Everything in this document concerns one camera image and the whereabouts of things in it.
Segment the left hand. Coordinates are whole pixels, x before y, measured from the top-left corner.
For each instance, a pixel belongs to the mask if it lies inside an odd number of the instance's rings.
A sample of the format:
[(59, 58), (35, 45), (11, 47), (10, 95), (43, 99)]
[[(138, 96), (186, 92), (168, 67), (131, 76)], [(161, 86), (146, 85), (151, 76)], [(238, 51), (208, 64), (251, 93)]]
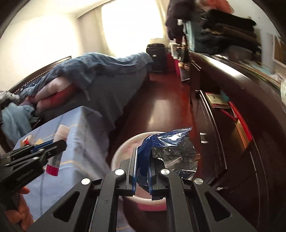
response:
[(24, 194), (29, 194), (30, 190), (25, 186), (19, 193), (19, 206), (17, 210), (7, 210), (5, 214), (12, 225), (20, 224), (21, 228), (26, 231), (33, 224), (33, 216), (29, 207), (24, 199)]

